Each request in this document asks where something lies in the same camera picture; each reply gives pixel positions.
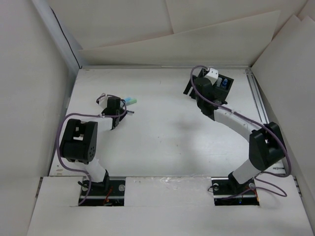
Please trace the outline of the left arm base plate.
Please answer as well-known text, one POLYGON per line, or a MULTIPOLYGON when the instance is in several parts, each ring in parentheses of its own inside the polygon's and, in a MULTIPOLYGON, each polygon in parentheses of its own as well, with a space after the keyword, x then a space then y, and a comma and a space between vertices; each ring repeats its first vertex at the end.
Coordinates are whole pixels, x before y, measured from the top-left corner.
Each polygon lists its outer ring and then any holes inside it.
POLYGON ((125 178, 109 178, 107 186, 92 182, 90 192, 80 207, 123 207, 125 203, 125 178))

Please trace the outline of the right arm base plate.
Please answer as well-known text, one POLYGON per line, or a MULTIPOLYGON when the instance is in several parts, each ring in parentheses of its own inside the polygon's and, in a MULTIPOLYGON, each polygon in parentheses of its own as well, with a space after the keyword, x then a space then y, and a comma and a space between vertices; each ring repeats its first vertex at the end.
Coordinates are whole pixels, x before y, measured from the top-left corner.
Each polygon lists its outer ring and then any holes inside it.
POLYGON ((254 179, 232 187, 228 177, 212 177, 209 192, 213 193, 215 206, 258 206, 259 199, 254 179))

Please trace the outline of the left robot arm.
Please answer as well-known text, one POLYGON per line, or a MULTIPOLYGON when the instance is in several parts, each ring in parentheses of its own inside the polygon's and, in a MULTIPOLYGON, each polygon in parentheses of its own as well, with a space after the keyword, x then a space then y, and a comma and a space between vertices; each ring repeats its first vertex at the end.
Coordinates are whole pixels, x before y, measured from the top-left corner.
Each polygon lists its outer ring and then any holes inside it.
POLYGON ((126 101, 114 95, 101 95, 96 103, 105 102, 97 115, 70 113, 61 122, 56 135, 56 153, 59 163, 71 172, 83 173, 88 179, 83 186, 104 195, 109 191, 109 174, 95 159, 98 122, 105 122, 106 130, 115 129, 129 111, 126 101))

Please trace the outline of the orange blue-capped highlighter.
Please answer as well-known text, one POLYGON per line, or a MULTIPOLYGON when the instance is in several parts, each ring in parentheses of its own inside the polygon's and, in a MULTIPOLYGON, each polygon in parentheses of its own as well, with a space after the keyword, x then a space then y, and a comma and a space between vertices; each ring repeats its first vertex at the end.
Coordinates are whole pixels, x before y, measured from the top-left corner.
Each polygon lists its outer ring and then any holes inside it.
POLYGON ((228 79, 224 79, 221 83, 221 86, 226 89, 227 88, 227 82, 228 82, 228 79))

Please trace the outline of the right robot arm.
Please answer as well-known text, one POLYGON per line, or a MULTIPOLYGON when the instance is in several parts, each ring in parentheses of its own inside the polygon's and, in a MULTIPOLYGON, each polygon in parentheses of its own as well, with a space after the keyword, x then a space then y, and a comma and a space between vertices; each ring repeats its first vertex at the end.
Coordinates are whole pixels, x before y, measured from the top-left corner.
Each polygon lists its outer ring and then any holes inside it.
POLYGON ((268 168, 287 157, 280 127, 276 123, 259 123, 233 111, 224 99, 216 95, 216 86, 206 77, 192 75, 184 94, 189 90, 194 91, 203 115, 227 126, 249 144, 247 160, 227 177, 226 188, 231 192, 229 198, 250 191, 250 181, 254 177, 267 173, 268 168))

